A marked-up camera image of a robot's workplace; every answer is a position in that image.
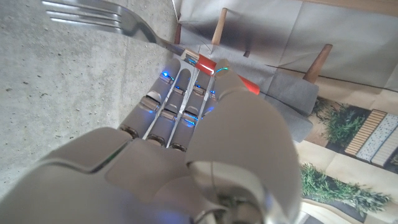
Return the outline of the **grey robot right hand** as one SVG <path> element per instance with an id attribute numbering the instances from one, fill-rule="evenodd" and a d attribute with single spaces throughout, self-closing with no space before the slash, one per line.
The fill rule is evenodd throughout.
<path id="1" fill-rule="evenodd" d="M 293 223 L 298 155 L 280 113 L 225 59 L 185 152 L 99 128 L 52 151 L 1 200 L 2 223 Z"/>

